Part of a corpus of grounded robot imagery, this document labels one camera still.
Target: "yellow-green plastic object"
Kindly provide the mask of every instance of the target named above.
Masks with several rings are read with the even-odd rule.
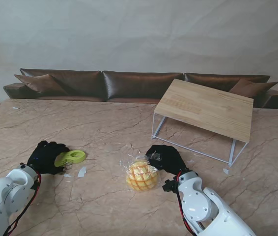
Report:
[[[83,162],[86,158],[86,154],[81,150],[73,150],[69,152],[61,153],[55,160],[55,166],[64,166],[67,163],[80,163]]]

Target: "plastic bag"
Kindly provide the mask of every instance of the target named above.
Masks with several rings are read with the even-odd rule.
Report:
[[[126,183],[131,190],[147,191],[161,185],[158,169],[149,165],[149,159],[160,160],[161,155],[153,153],[150,155],[133,157],[120,160],[120,165],[126,173]]]

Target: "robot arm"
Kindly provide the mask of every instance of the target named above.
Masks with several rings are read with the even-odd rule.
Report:
[[[153,154],[161,154],[160,159]],[[164,191],[177,194],[187,230],[197,236],[255,236],[246,223],[212,189],[202,190],[202,179],[190,171],[179,152],[171,146],[153,145],[146,155],[150,165],[175,175],[165,181]],[[205,228],[202,223],[210,224]]]
[[[202,179],[194,171],[178,175],[178,191],[183,194],[183,217],[196,235],[255,236],[214,190],[202,190],[201,185]],[[211,223],[204,228],[201,222],[206,220],[211,220]]]
[[[20,165],[0,178],[0,236],[9,227],[9,217],[30,201],[30,189],[36,180],[37,173],[26,165]]]
[[[62,152],[68,152],[65,144],[41,141],[26,165],[21,164],[5,178],[0,178],[0,236],[8,236],[17,227],[19,219],[34,200],[41,182],[41,174],[55,175],[63,171],[63,167],[55,166],[55,159]],[[23,211],[9,225],[13,213]]]

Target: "paper scrap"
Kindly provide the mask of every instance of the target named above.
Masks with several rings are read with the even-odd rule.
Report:
[[[79,170],[78,178],[84,177],[85,173],[86,173],[86,166],[83,166],[83,167]]]
[[[229,170],[228,170],[228,169],[223,168],[223,172],[224,172],[224,173],[226,173],[226,174],[228,175]]]

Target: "white metal table leg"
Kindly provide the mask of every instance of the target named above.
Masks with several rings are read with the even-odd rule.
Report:
[[[240,150],[240,152],[237,154],[235,160],[231,163],[230,167],[234,164],[234,162],[236,161],[236,159],[239,157],[239,155],[242,153],[242,151],[244,150],[244,148],[247,146],[248,143],[245,143],[245,145],[243,146],[243,148]]]
[[[183,145],[174,143],[174,142],[172,142],[172,141],[169,141],[169,140],[162,139],[162,138],[158,137],[157,135],[158,135],[158,133],[159,133],[159,131],[160,131],[160,129],[161,129],[161,127],[162,127],[162,125],[163,125],[163,123],[164,123],[164,121],[165,121],[165,119],[166,119],[167,117],[163,116],[163,118],[162,118],[160,124],[158,125],[158,127],[157,127],[157,129],[156,129],[155,131],[154,131],[154,118],[155,118],[155,113],[153,113],[151,139],[157,138],[157,139],[160,139],[160,140],[162,140],[162,141],[168,142],[168,143],[170,143],[170,144],[177,145],[177,146],[179,146],[179,147],[181,147],[181,148],[185,148],[185,149],[187,149],[187,150],[196,152],[196,153],[198,153],[198,154],[201,154],[201,155],[204,155],[204,156],[213,158],[213,159],[215,159],[215,160],[218,160],[218,161],[227,163],[230,167],[234,164],[234,162],[236,161],[236,159],[239,157],[239,155],[242,153],[242,151],[244,150],[244,148],[245,148],[245,147],[247,146],[247,144],[248,144],[248,143],[246,143],[246,144],[243,146],[243,148],[242,148],[241,151],[237,154],[235,160],[233,161],[234,151],[235,151],[235,145],[236,145],[236,140],[233,139],[233,143],[232,143],[232,147],[231,147],[231,152],[230,152],[230,155],[229,155],[229,160],[228,160],[228,162],[227,162],[227,161],[221,160],[221,159],[219,159],[219,158],[216,158],[216,157],[214,157],[214,156],[208,155],[208,154],[206,154],[206,153],[203,153],[203,152],[200,152],[200,151],[197,151],[197,150],[194,150],[194,149],[185,147],[185,146],[183,146]]]
[[[236,139],[233,139],[233,143],[232,143],[232,147],[231,147],[231,153],[229,154],[229,160],[228,160],[228,165],[229,166],[232,165],[235,145],[236,145]]]
[[[152,139],[156,138],[156,136],[158,135],[166,117],[163,117],[160,124],[158,125],[157,129],[155,130],[155,132],[153,133],[153,129],[154,129],[154,116],[155,116],[155,113],[153,113],[153,122],[152,122]]]

